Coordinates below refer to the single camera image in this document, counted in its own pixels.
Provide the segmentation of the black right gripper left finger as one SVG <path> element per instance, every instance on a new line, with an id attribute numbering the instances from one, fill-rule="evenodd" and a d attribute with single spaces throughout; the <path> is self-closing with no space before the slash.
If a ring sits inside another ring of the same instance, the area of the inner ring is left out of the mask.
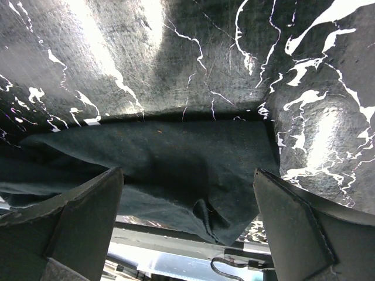
<path id="1" fill-rule="evenodd" d="M 1 280 L 100 280 L 123 185 L 112 168 L 1 216 Z"/>

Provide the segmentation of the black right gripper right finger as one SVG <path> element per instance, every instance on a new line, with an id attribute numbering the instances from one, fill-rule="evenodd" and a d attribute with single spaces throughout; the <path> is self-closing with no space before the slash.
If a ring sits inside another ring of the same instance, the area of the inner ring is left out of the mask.
<path id="1" fill-rule="evenodd" d="M 254 192 L 278 280 L 374 280 L 374 215 L 262 169 Z"/>

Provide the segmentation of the black t-shirt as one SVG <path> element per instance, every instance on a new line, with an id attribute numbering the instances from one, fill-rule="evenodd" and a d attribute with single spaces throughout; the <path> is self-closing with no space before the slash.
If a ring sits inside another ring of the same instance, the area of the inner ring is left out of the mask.
<path id="1" fill-rule="evenodd" d="M 279 173 L 262 122 L 124 122 L 1 143 L 1 197 L 22 208 L 122 170 L 119 215 L 232 244 L 258 215 L 256 169 Z"/>

